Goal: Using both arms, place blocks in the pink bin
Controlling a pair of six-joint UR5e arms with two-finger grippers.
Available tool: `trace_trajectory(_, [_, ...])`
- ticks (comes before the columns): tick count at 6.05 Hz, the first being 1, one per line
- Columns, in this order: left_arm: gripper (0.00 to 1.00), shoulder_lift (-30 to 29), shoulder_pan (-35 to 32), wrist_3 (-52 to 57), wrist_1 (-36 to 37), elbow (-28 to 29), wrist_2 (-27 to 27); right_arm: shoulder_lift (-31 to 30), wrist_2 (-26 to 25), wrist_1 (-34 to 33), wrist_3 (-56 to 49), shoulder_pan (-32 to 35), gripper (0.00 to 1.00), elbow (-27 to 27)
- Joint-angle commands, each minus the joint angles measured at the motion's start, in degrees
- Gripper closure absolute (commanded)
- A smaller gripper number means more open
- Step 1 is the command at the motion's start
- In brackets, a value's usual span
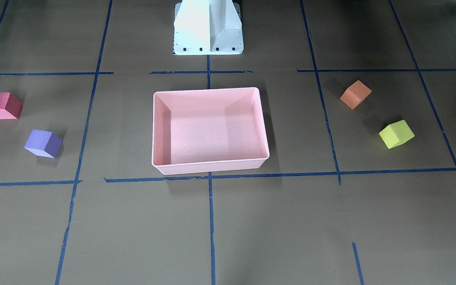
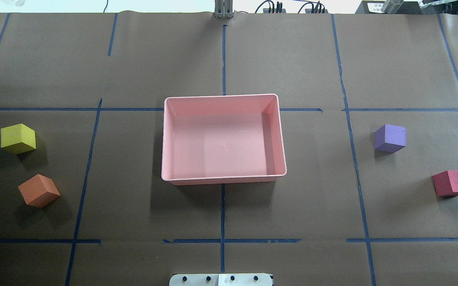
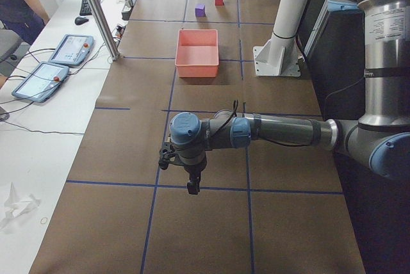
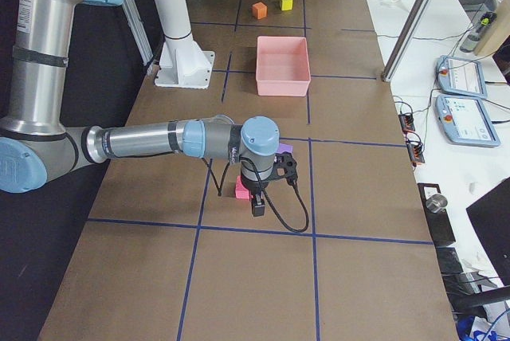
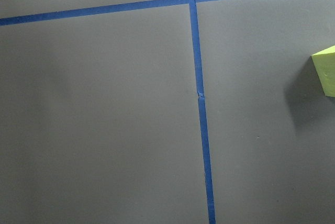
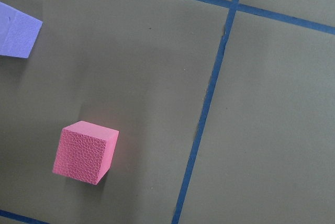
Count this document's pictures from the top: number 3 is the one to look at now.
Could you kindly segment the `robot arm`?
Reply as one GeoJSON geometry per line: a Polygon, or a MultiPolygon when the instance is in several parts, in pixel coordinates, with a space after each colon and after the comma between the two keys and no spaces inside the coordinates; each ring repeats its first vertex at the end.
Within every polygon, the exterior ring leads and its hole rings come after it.
{"type": "Polygon", "coordinates": [[[365,14],[365,113],[353,120],[303,120],[218,111],[201,120],[183,112],[170,122],[161,169],[182,166],[188,192],[198,194],[206,153],[253,140],[341,152],[388,179],[409,179],[409,0],[327,0],[331,12],[365,14]]]}

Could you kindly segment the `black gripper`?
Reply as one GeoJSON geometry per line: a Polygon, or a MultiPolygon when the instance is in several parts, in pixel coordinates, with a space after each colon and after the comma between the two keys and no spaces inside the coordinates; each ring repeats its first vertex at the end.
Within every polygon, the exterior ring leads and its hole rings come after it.
{"type": "Polygon", "coordinates": [[[200,173],[205,169],[207,165],[206,155],[196,157],[179,157],[184,169],[190,174],[189,181],[187,182],[187,190],[189,194],[200,192],[200,173]]]}

